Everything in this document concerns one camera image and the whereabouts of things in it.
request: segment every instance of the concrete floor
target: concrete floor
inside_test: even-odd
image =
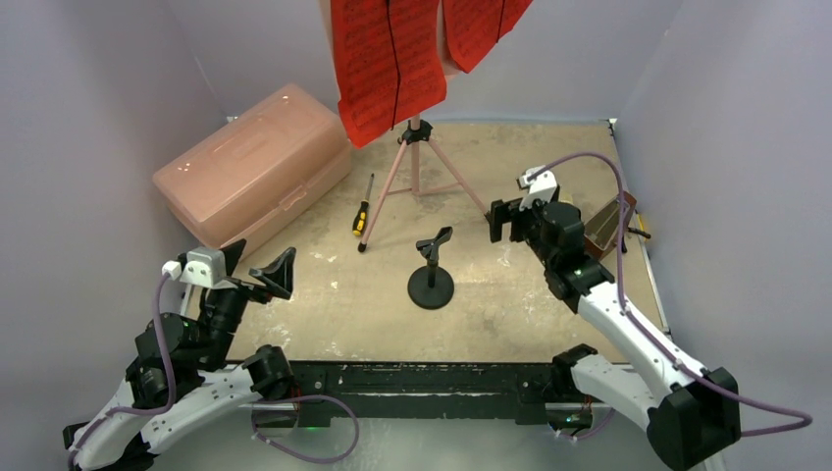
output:
[[[400,133],[354,151],[353,170],[344,181],[241,262],[238,274],[267,265],[286,247],[297,248],[292,300],[251,304],[230,358],[244,358],[270,343],[294,359],[550,361],[585,342],[611,361],[623,361],[601,334],[548,292],[541,264],[528,247],[489,242],[487,222],[461,188],[390,196],[367,251],[358,253],[352,219],[375,172],[372,212]],[[434,140],[487,206],[518,197],[514,179],[529,167],[579,150],[618,158],[606,124],[436,124]],[[453,183],[426,145],[420,167],[423,188]],[[614,195],[614,177],[596,159],[576,159],[554,172],[561,194],[585,217]],[[408,154],[393,189],[410,186],[409,176]],[[443,226],[454,230],[441,249],[441,265],[453,276],[456,291],[445,308],[426,311],[406,290],[410,274],[425,264],[414,243]],[[638,247],[631,236],[630,246]],[[615,273],[614,257],[604,263]],[[630,250],[624,263],[628,295],[660,326],[642,251]]]

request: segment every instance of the black stand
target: black stand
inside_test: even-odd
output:
[[[442,228],[435,238],[416,242],[416,249],[428,260],[428,265],[413,272],[407,282],[407,293],[423,309],[439,309],[453,297],[453,278],[440,267],[440,245],[449,241],[451,234],[453,228]]]

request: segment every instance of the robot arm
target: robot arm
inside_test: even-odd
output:
[[[529,190],[525,197],[492,203],[491,240],[500,241],[502,226],[510,223],[510,240],[525,242],[535,252],[552,294],[610,339],[636,372],[614,368],[595,350],[581,345],[559,359],[571,373],[561,379],[561,386],[597,397],[635,422],[647,432],[659,458],[674,470],[689,469],[736,442],[739,404],[680,371],[648,336],[673,352],[677,361],[735,393],[734,378],[722,368],[707,370],[663,335],[626,296],[629,313],[625,313],[618,284],[585,248],[580,210],[557,201],[557,182],[551,172],[532,180],[538,169],[518,179],[518,186]]]
[[[251,269],[249,275],[262,283],[257,285],[231,277],[244,247],[245,240],[223,250],[200,247],[165,264],[164,273],[186,284],[182,312],[163,314],[160,326],[174,367],[176,402],[165,413],[152,411],[168,400],[168,378],[150,323],[135,339],[138,356],[113,398],[89,423],[64,429],[71,470],[148,469],[154,456],[197,427],[243,403],[286,395],[292,373],[279,347],[264,345],[236,367],[226,362],[248,302],[289,299],[292,291],[294,248],[266,268]],[[203,292],[199,317],[192,320],[184,310],[196,288]]]

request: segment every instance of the white wall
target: white wall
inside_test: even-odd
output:
[[[332,56],[312,0],[170,0],[217,93],[236,115],[289,81],[332,109]],[[448,99],[441,119],[617,117],[682,0],[537,0]]]
[[[832,465],[830,19],[825,0],[686,0],[617,123],[674,337],[815,415],[740,441],[735,471]]]
[[[0,456],[66,469],[191,237],[154,170],[221,122],[164,0],[0,2]]]

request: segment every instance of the yellow screwdriver handle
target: yellow screwdriver handle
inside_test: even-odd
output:
[[[370,202],[366,199],[361,201],[361,206],[358,208],[358,214],[355,215],[355,220],[352,221],[352,233],[361,236],[364,234],[364,227],[367,226],[367,210],[370,209]]]

